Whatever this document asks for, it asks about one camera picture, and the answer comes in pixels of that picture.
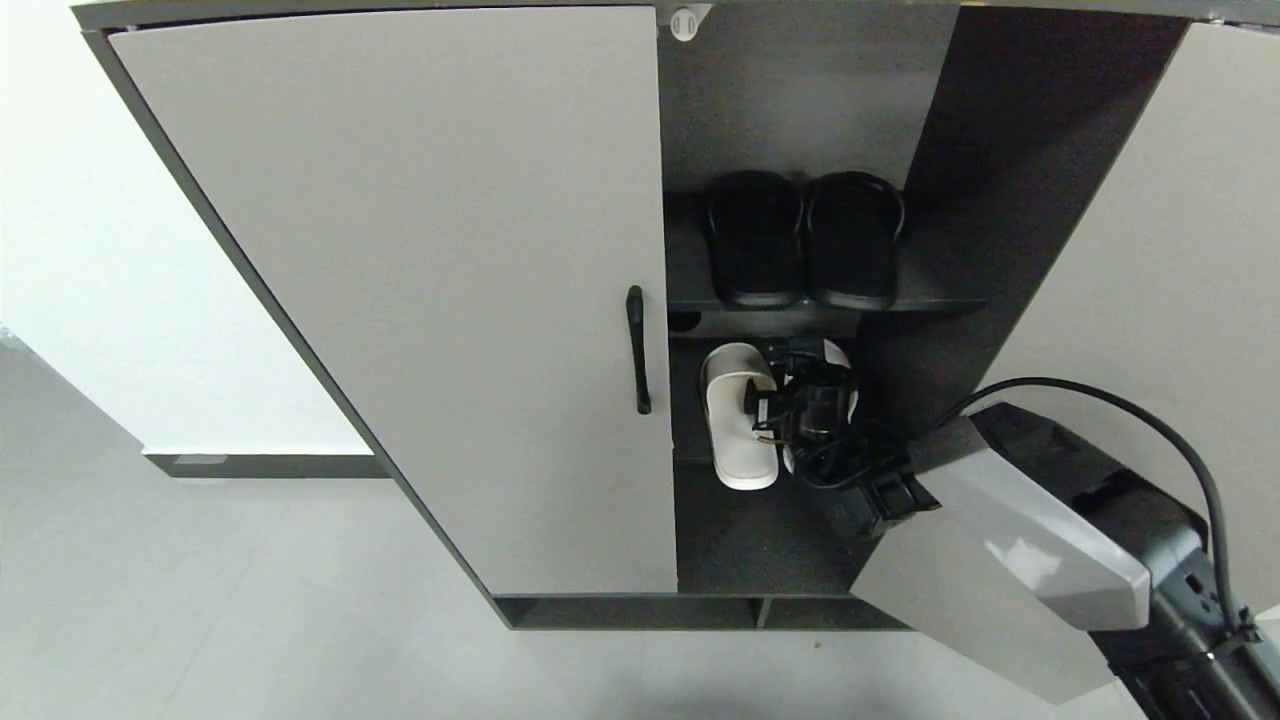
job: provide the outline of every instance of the black door handle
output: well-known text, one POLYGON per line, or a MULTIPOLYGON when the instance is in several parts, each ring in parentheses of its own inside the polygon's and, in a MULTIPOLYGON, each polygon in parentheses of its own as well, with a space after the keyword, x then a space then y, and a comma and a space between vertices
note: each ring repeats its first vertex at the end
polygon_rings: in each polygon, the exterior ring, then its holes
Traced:
POLYGON ((636 413, 653 413, 649 401, 649 375, 644 369, 644 293, 634 284, 627 291, 627 325, 631 328, 631 360, 636 365, 636 413))

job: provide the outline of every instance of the wire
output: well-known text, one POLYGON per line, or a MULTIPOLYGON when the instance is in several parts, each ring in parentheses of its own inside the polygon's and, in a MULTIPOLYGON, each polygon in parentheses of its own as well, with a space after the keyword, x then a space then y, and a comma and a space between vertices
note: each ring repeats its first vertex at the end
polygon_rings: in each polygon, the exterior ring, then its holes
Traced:
POLYGON ((1248 609, 1238 609, 1235 605, 1235 594, 1231 592, 1230 573, 1228 570, 1226 519, 1222 512, 1222 501, 1217 493, 1217 483, 1213 482, 1212 473, 1208 471, 1208 466, 1204 464, 1204 460, 1201 459, 1199 454, 1196 452, 1196 448, 1193 448, 1190 443, 1183 438, 1183 436, 1178 434, 1174 428, 1169 427, 1167 423, 1152 415, 1146 409, 1120 397, 1119 395, 1112 395, 1105 389, 1098 389, 1084 383, 1059 378, 1014 378, 987 386, 955 404, 946 411, 946 414, 933 423, 929 432, 932 433, 933 430, 937 430, 952 418, 964 413, 970 405, 984 397, 1012 387, 1027 386, 1066 389, 1101 400, 1142 420, 1178 450, 1183 459, 1187 460, 1187 464, 1192 466, 1192 471, 1196 474, 1196 479, 1199 482, 1201 489, 1204 492, 1204 505, 1208 509, 1210 544, 1213 551, 1213 580, 1217 583, 1217 593, 1222 600, 1222 621, 1226 623, 1226 628, 1233 635, 1244 630, 1247 625, 1247 620, 1244 620, 1244 618, 1248 616, 1248 609))

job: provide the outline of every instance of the open cabinet door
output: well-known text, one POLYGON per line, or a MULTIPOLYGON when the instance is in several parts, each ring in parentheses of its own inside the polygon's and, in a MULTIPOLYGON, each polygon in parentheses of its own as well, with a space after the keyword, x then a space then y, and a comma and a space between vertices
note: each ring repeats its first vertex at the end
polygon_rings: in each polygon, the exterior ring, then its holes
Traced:
MULTIPOLYGON (((1053 375, 1153 411, 1221 488, 1234 589, 1280 602, 1280 37, 1193 24, 983 384, 1053 375)), ((1091 398, 1019 389, 1203 510, 1179 455, 1091 398)), ((1041 607, 945 509, 892 530, 854 592, 1061 702, 1108 682, 1084 633, 1041 607)))
POLYGON ((676 591, 654 28, 652 8, 526 8, 110 36, 494 594, 676 591))

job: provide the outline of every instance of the tile floor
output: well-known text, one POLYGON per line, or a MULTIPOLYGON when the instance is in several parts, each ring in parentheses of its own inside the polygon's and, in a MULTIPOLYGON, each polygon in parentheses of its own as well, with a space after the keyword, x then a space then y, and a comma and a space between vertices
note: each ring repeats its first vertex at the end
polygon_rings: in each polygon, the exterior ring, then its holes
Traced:
POLYGON ((4 347, 0 523, 5 720, 1055 717, 915 633, 508 632, 390 482, 175 482, 4 347))

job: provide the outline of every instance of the cabinet door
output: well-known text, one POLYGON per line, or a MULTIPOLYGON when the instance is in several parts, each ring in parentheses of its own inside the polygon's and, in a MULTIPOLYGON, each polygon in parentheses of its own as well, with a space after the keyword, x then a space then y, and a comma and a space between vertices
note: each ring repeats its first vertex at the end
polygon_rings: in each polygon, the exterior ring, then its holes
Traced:
POLYGON ((539 8, 110 38, 495 594, 676 589, 654 27, 652 8, 539 8))

